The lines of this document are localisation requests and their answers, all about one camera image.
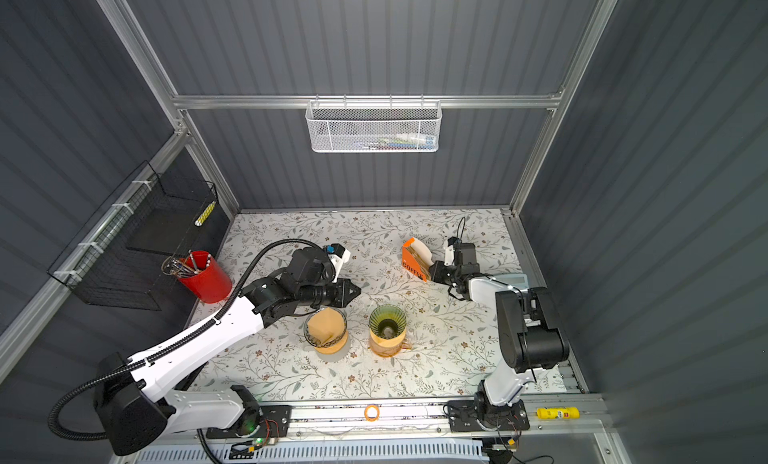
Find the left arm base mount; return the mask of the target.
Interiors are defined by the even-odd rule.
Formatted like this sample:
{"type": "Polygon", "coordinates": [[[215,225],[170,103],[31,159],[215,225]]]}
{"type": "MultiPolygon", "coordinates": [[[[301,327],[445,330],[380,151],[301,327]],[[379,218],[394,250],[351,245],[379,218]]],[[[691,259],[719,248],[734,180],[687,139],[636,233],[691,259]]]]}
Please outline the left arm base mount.
{"type": "Polygon", "coordinates": [[[288,405],[261,406],[258,411],[246,410],[226,429],[208,428],[207,439],[266,439],[287,436],[293,408],[288,405]]]}

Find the orange glass pitcher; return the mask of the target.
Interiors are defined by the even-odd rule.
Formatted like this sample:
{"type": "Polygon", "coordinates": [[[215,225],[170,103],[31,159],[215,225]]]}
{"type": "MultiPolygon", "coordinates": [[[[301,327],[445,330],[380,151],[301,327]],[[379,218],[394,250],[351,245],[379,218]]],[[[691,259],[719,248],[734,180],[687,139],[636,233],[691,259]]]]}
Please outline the orange glass pitcher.
{"type": "Polygon", "coordinates": [[[396,340],[383,340],[378,341],[373,336],[369,337],[370,350],[380,357],[393,357],[402,350],[410,350],[412,344],[408,339],[396,340]]]}

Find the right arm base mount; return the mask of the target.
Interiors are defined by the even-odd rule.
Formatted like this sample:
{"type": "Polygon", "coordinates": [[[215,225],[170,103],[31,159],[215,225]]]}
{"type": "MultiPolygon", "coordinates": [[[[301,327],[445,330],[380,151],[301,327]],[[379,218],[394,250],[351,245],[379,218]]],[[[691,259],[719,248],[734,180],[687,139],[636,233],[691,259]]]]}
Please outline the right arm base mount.
{"type": "Polygon", "coordinates": [[[449,400],[442,410],[450,430],[455,433],[521,433],[530,429],[528,413],[522,400],[502,406],[492,406],[479,400],[449,400]]]}

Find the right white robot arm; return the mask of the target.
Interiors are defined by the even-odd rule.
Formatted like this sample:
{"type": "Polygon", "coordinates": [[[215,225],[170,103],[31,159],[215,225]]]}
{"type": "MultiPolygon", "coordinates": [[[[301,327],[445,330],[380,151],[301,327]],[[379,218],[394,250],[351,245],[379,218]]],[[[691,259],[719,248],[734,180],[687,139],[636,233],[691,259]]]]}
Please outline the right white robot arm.
{"type": "Polygon", "coordinates": [[[475,264],[437,261],[429,267],[429,275],[446,285],[451,296],[496,311],[501,361],[479,384],[475,394],[479,413],[515,405],[525,386],[536,380],[536,369],[551,369],[568,359],[570,344],[547,288],[522,288],[510,274],[481,273],[475,264]]]}

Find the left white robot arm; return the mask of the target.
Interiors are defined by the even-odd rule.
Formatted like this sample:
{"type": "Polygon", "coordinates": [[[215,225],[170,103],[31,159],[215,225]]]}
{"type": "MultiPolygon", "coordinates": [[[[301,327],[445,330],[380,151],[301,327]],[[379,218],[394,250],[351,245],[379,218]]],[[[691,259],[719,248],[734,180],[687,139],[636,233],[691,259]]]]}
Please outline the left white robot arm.
{"type": "Polygon", "coordinates": [[[95,388],[94,407],[117,456],[134,454],[159,437],[217,428],[243,437],[267,426],[256,398],[242,385],[225,391],[183,391],[179,383],[229,346],[254,335],[299,306],[344,308],[361,289],[340,275],[351,253],[299,240],[289,264],[250,283],[239,282],[212,316],[128,358],[132,370],[95,388]]]}

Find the green glass dripper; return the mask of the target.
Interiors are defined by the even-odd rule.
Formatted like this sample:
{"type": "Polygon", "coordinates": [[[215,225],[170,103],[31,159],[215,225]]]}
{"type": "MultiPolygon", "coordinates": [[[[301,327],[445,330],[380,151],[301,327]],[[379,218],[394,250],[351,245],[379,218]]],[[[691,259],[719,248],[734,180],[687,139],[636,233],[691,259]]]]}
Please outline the green glass dripper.
{"type": "Polygon", "coordinates": [[[377,306],[368,321],[371,333],[382,339],[393,339],[406,332],[407,315],[395,305],[377,306]]]}

